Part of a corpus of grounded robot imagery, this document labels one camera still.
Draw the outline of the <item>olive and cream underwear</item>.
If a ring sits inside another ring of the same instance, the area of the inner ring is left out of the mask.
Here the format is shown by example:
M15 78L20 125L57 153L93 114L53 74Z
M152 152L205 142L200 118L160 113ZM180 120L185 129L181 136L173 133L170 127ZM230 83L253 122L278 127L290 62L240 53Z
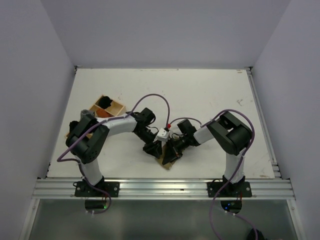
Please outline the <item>olive and cream underwear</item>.
M165 170L170 170L182 155L175 152L173 147L169 144L164 144L161 150L162 154L156 159L156 162Z

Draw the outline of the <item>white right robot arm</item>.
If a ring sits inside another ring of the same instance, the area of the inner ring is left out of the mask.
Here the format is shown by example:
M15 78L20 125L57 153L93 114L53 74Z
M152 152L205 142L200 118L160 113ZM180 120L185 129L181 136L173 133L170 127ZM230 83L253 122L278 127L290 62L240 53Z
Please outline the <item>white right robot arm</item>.
M177 126L181 135L167 140L163 146L161 164L166 165L180 159L188 147L198 147L210 140L216 140L226 153L222 176L223 192L227 196L235 196L245 182L244 158L255 138L252 122L237 110L225 109L199 129L196 129L188 118L183 118Z

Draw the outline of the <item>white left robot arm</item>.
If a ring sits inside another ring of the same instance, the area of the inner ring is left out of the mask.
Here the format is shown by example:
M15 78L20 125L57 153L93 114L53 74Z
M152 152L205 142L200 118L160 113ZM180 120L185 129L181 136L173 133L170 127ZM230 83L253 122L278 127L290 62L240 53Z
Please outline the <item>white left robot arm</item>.
M107 137L122 133L134 133L144 142L142 150L155 158L162 155L162 143L156 140L156 134L148 129L155 119L155 114L148 108L141 112L125 113L116 117L96 118L84 116L70 130L66 139L66 146L79 161L83 177L88 181L86 190L92 196L103 193L104 179L98 163L98 156Z

